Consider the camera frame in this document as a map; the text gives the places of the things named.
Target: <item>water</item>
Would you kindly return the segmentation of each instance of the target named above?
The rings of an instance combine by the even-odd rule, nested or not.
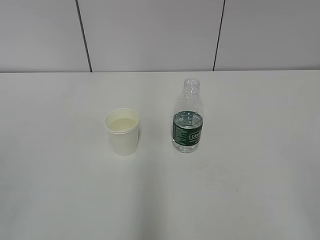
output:
[[[199,133],[199,130],[201,132],[200,127],[202,127],[203,118],[198,113],[193,111],[180,111],[173,116],[173,124],[182,128],[183,129],[182,131],[185,133],[184,134],[185,136],[195,136],[194,133]],[[172,137],[172,144],[174,148],[177,149],[179,152],[191,153],[198,148],[199,140],[200,140],[200,136],[196,141],[189,140],[189,138],[187,137],[187,140],[186,140],[187,144],[193,144],[193,143],[196,143],[196,144],[185,146],[176,142]]]
[[[109,129],[116,132],[122,132],[132,129],[136,126],[137,122],[130,118],[120,118],[109,125]]]

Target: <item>cup rim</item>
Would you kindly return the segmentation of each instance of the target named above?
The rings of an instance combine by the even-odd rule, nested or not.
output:
[[[134,112],[134,113],[136,114],[136,116],[137,116],[136,125],[133,126],[133,127],[130,128],[130,129],[128,129],[128,130],[125,130],[125,131],[113,131],[113,130],[109,129],[109,128],[107,127],[107,125],[106,125],[106,119],[107,119],[107,117],[108,117],[110,114],[112,114],[112,113],[114,113],[114,112],[116,112],[116,111],[119,111],[119,110],[129,110],[129,111]],[[106,129],[109,133],[111,133],[111,134],[115,134],[115,135],[127,134],[127,133],[130,133],[130,132],[134,131],[134,130],[139,126],[139,124],[140,124],[140,115],[139,115],[139,113],[137,113],[137,111],[135,111],[135,110],[133,110],[133,109],[131,109],[131,108],[121,107],[121,108],[117,108],[117,109],[114,109],[114,110],[108,112],[108,114],[107,114],[107,115],[105,116],[105,118],[104,118],[104,123],[103,123],[103,124],[104,124],[105,129]]]

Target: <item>water bottle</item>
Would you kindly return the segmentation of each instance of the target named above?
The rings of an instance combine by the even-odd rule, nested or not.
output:
[[[199,80],[187,78],[174,108],[172,144],[181,153],[192,153],[199,146],[204,117],[199,92]]]

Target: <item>bottle neck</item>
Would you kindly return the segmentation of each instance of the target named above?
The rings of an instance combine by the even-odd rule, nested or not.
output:
[[[198,89],[182,89],[183,94],[188,95],[188,96],[196,96],[199,95],[200,91]]]

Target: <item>paper cup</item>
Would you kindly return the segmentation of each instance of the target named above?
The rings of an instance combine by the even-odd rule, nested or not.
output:
[[[104,126],[109,133],[109,141],[116,154],[129,156],[138,147],[139,114],[129,108],[119,108],[108,113]]]

